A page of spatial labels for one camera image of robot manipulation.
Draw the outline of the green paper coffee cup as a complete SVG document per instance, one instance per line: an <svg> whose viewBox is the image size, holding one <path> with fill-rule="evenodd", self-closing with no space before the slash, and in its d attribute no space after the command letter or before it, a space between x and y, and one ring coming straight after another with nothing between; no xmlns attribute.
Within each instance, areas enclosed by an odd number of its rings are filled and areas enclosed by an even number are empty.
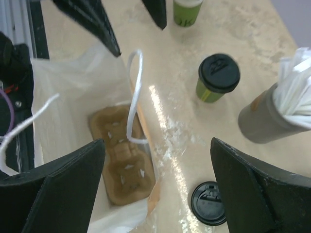
<svg viewBox="0 0 311 233"><path fill-rule="evenodd" d="M201 78L198 78L195 93L205 103L214 103L225 94L223 90L216 88L210 82Z"/></svg>

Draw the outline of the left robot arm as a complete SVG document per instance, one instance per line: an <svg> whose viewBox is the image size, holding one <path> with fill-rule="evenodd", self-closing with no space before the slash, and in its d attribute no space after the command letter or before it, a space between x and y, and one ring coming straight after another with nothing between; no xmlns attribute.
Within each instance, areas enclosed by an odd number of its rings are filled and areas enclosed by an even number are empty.
<svg viewBox="0 0 311 233"><path fill-rule="evenodd" d="M79 58L52 62L23 56L10 39L1 39L0 79L4 95L21 91L31 105L32 115L10 126L2 137L0 167L6 180L29 183L42 180L62 165L80 156L78 148L89 151L91 140L100 146L96 153L102 166L104 156L144 159L140 146L150 142L139 120L137 104L141 91L143 54L132 52L124 64L105 8L100 0L57 0L55 5L99 39ZM19 173L6 160L9 143L24 129L33 127L35 168Z"/></svg>

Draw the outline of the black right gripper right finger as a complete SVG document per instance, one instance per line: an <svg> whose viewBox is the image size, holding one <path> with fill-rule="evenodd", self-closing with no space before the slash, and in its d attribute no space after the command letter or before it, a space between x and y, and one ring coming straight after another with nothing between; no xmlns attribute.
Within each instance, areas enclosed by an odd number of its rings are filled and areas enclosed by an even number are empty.
<svg viewBox="0 0 311 233"><path fill-rule="evenodd" d="M210 156L231 233L309 233L311 179L212 138Z"/></svg>

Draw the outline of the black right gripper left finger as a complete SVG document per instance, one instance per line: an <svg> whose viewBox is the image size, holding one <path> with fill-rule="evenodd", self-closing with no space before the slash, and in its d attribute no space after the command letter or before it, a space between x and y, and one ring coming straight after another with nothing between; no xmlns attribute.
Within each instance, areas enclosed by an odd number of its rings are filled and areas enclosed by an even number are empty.
<svg viewBox="0 0 311 233"><path fill-rule="evenodd" d="M14 176L1 176L2 233L86 233L105 159L102 139Z"/></svg>

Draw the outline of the brown paper bag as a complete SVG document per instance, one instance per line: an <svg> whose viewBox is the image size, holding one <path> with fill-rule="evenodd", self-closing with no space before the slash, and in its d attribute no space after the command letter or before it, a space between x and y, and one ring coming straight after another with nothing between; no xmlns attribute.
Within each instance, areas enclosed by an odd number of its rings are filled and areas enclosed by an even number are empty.
<svg viewBox="0 0 311 233"><path fill-rule="evenodd" d="M138 105L144 56L95 45L68 62L32 59L32 115L1 138L3 233L127 233L159 201Z"/></svg>

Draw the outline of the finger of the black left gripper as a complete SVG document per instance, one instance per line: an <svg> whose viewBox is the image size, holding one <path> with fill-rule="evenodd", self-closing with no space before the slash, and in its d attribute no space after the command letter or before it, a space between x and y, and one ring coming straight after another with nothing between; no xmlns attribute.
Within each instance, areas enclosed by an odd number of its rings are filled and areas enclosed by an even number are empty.
<svg viewBox="0 0 311 233"><path fill-rule="evenodd" d="M65 15L97 37L115 56L121 51L107 13L100 0L53 0Z"/></svg>
<svg viewBox="0 0 311 233"><path fill-rule="evenodd" d="M161 30L167 26L167 12L165 0L142 0L154 23Z"/></svg>

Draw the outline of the black coffee cup lid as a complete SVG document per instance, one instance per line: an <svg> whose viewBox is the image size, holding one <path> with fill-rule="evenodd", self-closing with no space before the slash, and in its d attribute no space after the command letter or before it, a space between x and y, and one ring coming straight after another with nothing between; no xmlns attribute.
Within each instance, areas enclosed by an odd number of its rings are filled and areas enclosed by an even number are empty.
<svg viewBox="0 0 311 233"><path fill-rule="evenodd" d="M216 182L199 184L191 195L190 208L196 218L208 226L219 226L226 222L225 208Z"/></svg>

